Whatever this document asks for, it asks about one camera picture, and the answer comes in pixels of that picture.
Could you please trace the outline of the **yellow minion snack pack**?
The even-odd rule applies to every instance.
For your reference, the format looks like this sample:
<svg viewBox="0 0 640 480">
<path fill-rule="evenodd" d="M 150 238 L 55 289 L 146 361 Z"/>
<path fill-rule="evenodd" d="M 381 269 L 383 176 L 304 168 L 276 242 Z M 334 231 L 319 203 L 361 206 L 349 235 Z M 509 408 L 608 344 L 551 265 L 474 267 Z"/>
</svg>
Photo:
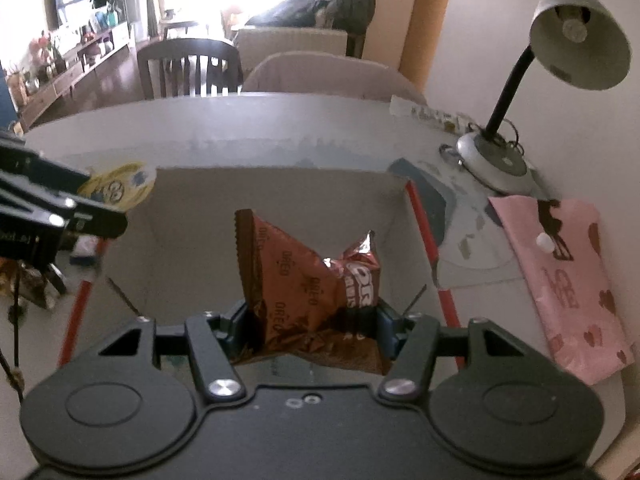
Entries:
<svg viewBox="0 0 640 480">
<path fill-rule="evenodd" d="M 144 162 L 128 162 L 102 174 L 94 174 L 81 185 L 78 195 L 120 211 L 140 205 L 151 193 L 156 168 Z"/>
</svg>

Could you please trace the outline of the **brown Oreo snack bag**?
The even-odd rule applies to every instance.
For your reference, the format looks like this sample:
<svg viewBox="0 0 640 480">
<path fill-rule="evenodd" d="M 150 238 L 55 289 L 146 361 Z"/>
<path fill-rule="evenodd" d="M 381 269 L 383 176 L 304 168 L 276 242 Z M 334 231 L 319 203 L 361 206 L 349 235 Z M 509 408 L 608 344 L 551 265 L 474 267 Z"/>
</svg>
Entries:
<svg viewBox="0 0 640 480">
<path fill-rule="evenodd" d="M 292 354 L 343 370 L 390 369 L 376 337 L 358 326 L 380 300 L 375 232 L 330 258 L 250 209 L 234 214 L 234 226 L 244 300 L 256 327 L 239 362 Z"/>
</svg>

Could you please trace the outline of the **red chips bag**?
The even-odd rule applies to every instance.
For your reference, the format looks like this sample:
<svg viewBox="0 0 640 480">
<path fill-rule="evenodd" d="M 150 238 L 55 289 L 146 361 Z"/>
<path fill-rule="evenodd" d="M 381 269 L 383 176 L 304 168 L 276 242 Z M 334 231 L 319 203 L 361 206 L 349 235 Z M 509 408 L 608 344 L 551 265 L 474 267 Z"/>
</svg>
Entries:
<svg viewBox="0 0 640 480">
<path fill-rule="evenodd" d="M 13 297 L 16 292 L 21 300 L 51 310 L 67 294 L 66 279 L 53 263 L 35 268 L 24 262 L 2 258 L 1 295 Z"/>
</svg>

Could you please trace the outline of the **red cardboard shoe box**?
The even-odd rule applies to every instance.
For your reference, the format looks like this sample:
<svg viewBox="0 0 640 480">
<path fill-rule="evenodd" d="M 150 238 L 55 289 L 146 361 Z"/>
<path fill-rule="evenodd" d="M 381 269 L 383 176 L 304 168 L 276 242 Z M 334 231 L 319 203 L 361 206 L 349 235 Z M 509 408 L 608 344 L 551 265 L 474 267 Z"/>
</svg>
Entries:
<svg viewBox="0 0 640 480">
<path fill-rule="evenodd" d="M 295 285 L 300 257 L 322 264 L 357 242 L 380 258 L 380 296 L 399 313 L 457 318 L 434 284 L 436 248 L 413 180 L 392 172 L 279 167 L 158 170 L 149 196 L 127 214 L 126 232 L 102 245 L 98 275 L 79 289 L 60 362 L 135 316 L 176 325 L 222 312 L 244 292 L 236 244 L 262 252 L 285 300 L 271 324 L 317 321 L 328 292 Z"/>
</svg>

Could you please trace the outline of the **wooden tv cabinet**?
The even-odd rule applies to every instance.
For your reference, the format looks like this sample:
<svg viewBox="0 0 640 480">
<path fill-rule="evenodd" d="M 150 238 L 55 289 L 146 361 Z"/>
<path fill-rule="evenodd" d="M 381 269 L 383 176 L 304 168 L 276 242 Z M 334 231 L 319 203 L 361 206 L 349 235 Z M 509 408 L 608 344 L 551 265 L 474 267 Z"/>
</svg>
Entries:
<svg viewBox="0 0 640 480">
<path fill-rule="evenodd" d="M 18 108 L 18 118 L 25 131 L 62 96 L 74 93 L 75 87 L 101 65 L 132 46 L 129 25 L 120 23 L 97 32 L 93 39 L 81 42 L 64 56 L 66 69 L 53 75 Z"/>
</svg>

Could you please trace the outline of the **dark wooden chair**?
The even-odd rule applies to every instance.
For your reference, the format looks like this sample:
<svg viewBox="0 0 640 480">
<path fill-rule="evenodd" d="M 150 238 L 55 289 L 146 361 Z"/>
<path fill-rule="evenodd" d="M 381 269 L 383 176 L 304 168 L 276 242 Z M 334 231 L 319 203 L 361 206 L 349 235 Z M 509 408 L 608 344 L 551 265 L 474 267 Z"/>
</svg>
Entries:
<svg viewBox="0 0 640 480">
<path fill-rule="evenodd" d="M 146 100 L 238 93 L 244 82 L 239 50 L 228 41 L 175 38 L 137 52 Z"/>
</svg>

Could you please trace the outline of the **pink heart pouch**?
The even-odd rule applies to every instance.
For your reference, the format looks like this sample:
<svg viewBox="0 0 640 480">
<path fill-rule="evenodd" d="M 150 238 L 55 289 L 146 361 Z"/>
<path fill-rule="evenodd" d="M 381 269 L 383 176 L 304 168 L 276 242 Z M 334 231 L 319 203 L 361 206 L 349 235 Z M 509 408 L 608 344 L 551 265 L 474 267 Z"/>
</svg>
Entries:
<svg viewBox="0 0 640 480">
<path fill-rule="evenodd" d="M 634 362 L 601 255 L 600 214 L 583 200 L 493 197 L 556 364 L 588 385 Z"/>
</svg>

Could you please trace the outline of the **coffee table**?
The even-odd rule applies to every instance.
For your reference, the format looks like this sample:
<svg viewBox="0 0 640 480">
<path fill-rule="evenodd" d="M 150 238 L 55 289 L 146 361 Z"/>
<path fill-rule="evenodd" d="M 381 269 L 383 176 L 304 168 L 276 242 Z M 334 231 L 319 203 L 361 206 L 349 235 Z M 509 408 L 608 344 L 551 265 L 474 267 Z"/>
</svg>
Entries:
<svg viewBox="0 0 640 480">
<path fill-rule="evenodd" d="M 195 34 L 200 23 L 197 20 L 182 20 L 181 18 L 171 18 L 170 20 L 160 20 L 160 39 L 176 39 L 191 37 Z"/>
</svg>

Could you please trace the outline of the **beige sofa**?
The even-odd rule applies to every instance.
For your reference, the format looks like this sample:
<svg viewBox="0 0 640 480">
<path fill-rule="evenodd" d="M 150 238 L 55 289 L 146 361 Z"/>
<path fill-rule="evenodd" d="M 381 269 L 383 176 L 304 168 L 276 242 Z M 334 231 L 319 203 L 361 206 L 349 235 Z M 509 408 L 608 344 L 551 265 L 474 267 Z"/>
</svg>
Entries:
<svg viewBox="0 0 640 480">
<path fill-rule="evenodd" d="M 284 0 L 235 29 L 232 44 L 248 72 L 290 51 L 361 58 L 374 14 L 375 0 Z"/>
</svg>

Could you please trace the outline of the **pink upholstered chair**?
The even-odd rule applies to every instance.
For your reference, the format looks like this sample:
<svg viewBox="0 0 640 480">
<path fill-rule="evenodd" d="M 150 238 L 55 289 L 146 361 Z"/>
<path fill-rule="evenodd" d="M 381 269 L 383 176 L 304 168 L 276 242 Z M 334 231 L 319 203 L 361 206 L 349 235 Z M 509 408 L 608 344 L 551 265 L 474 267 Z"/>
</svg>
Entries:
<svg viewBox="0 0 640 480">
<path fill-rule="evenodd" d="M 378 102 L 399 96 L 426 103 L 424 95 L 398 70 L 360 58 L 311 51 L 268 56 L 245 79 L 242 91 L 322 94 Z"/>
</svg>

